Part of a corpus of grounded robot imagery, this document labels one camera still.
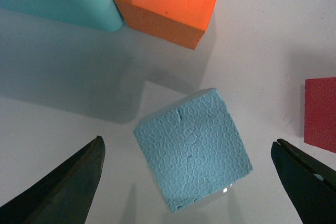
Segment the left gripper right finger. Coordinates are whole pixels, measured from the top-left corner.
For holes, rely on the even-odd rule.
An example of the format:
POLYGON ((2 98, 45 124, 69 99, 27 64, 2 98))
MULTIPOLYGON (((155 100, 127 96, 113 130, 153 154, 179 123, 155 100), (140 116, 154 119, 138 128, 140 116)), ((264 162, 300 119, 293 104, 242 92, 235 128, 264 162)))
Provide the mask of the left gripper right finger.
POLYGON ((278 139, 271 159, 303 223, 335 223, 335 170, 278 139))

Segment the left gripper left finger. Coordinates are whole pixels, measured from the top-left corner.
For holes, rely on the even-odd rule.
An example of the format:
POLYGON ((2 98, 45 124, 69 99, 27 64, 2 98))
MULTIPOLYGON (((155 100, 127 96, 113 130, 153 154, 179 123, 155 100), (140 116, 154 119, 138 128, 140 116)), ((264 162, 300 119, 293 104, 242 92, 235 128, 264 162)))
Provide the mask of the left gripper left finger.
POLYGON ((1 223, 85 223, 106 148, 97 136, 49 174, 1 206, 1 223))

